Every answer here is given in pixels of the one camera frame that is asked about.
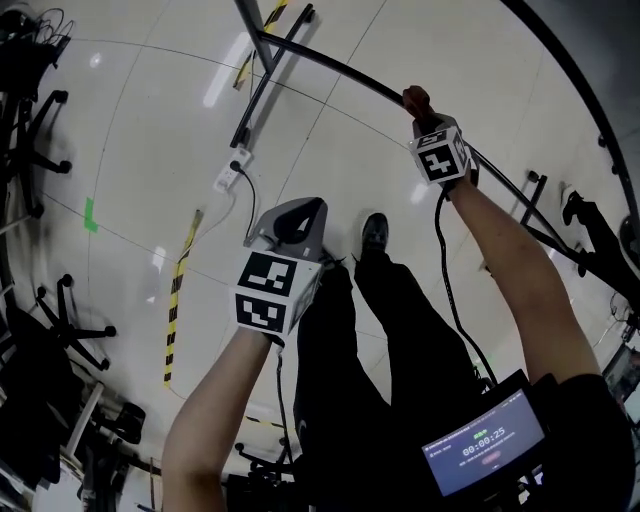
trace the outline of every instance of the yellow and black tape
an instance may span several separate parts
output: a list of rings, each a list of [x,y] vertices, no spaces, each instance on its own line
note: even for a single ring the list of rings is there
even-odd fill
[[[167,355],[165,358],[164,366],[164,387],[171,387],[171,368],[173,367],[173,347],[176,343],[176,327],[178,325],[178,292],[182,286],[182,279],[184,272],[187,269],[187,258],[193,245],[193,239],[196,236],[196,231],[200,227],[202,222],[203,213],[200,210],[196,210],[196,214],[191,223],[191,229],[189,229],[189,236],[184,243],[184,249],[182,250],[182,256],[173,268],[173,280],[171,282],[171,298],[169,299],[169,331],[167,332]]]
[[[264,31],[267,34],[271,34],[273,32],[276,22],[280,19],[280,16],[282,16],[285,7],[287,7],[287,3],[288,0],[279,0],[276,8],[271,11],[271,14],[269,14],[269,16],[267,17],[267,21],[264,22]],[[245,80],[247,79],[247,75],[249,74],[249,64],[251,63],[251,59],[255,58],[255,51],[249,52],[249,55],[247,55],[247,58],[244,60],[244,63],[240,67],[240,71],[238,71],[238,76],[236,76],[236,79],[233,82],[234,89],[237,89],[239,91],[242,88],[242,84],[244,84]]]
[[[260,425],[265,425],[267,427],[274,427],[274,428],[279,428],[284,430],[284,427],[280,423],[274,423],[273,421],[259,420],[258,418],[252,418],[251,416],[245,416],[244,419],[251,421],[253,423],[259,423]]]

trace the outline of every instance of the black sleeve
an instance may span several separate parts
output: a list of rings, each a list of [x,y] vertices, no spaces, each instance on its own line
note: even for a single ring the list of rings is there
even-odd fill
[[[635,479],[631,429],[604,379],[569,379],[547,405],[543,489],[549,509],[626,511]]]

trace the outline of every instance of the screen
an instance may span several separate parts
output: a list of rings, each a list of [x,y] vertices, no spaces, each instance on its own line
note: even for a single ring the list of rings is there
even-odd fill
[[[422,447],[443,496],[506,466],[544,439],[523,391],[476,420]]]

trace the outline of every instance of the wire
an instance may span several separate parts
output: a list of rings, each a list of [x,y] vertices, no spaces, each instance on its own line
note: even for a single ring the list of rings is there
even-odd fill
[[[289,442],[289,431],[287,430],[287,416],[284,413],[284,401],[282,400],[282,347],[278,346],[278,367],[276,368],[276,382],[278,387],[278,404],[280,405],[280,416],[282,416],[282,427],[284,431],[284,449],[287,451],[289,463],[293,467],[293,454],[291,453],[291,443]]]
[[[249,186],[251,186],[251,193],[253,195],[253,199],[251,201],[251,220],[249,221],[249,225],[247,226],[247,232],[244,235],[244,238],[246,240],[247,238],[249,238],[249,235],[251,234],[251,228],[253,227],[253,218],[256,213],[256,189],[253,186],[253,182],[251,181],[251,178],[249,178],[249,175],[242,169],[242,167],[240,167],[240,162],[238,162],[237,160],[234,160],[229,164],[229,167],[233,171],[236,171],[237,173],[242,174],[245,178],[247,178],[247,181],[249,182]]]
[[[440,256],[442,259],[442,279],[444,280],[444,286],[447,290],[447,296],[449,297],[449,305],[451,306],[451,313],[453,314],[453,320],[456,324],[456,328],[458,332],[464,336],[464,338],[471,344],[473,349],[476,351],[482,364],[487,370],[487,374],[493,382],[494,385],[498,385],[498,380],[489,365],[489,361],[484,356],[484,353],[477,345],[475,341],[467,334],[467,331],[462,327],[462,323],[460,323],[460,317],[458,316],[458,308],[456,307],[456,302],[453,298],[453,292],[451,291],[451,283],[449,282],[449,270],[447,269],[447,242],[444,239],[444,235],[442,234],[442,228],[440,227],[440,213],[442,212],[442,204],[444,203],[445,197],[447,196],[449,189],[447,187],[443,187],[442,193],[438,198],[438,203],[436,204],[436,214],[435,214],[435,227],[436,227],[436,235],[438,236],[438,241],[440,242]]]
[[[253,217],[255,216],[255,213],[256,213],[256,189],[254,188],[253,183],[251,182],[251,179],[249,179],[249,175],[246,172],[242,171],[240,174],[242,174],[245,178],[247,178],[247,181],[251,186],[251,194],[253,196],[251,200],[251,220],[249,220],[249,225],[247,226],[247,233],[244,235],[244,238],[247,239],[251,234],[251,228],[253,227]]]

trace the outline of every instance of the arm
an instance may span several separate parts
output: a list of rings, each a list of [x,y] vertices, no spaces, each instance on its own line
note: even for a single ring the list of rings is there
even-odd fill
[[[599,374],[562,280],[540,244],[468,180],[461,180],[449,197],[515,318],[531,381],[547,373],[559,383]]]
[[[264,334],[239,328],[182,406],[162,456],[166,512],[225,510],[222,469],[270,346]]]

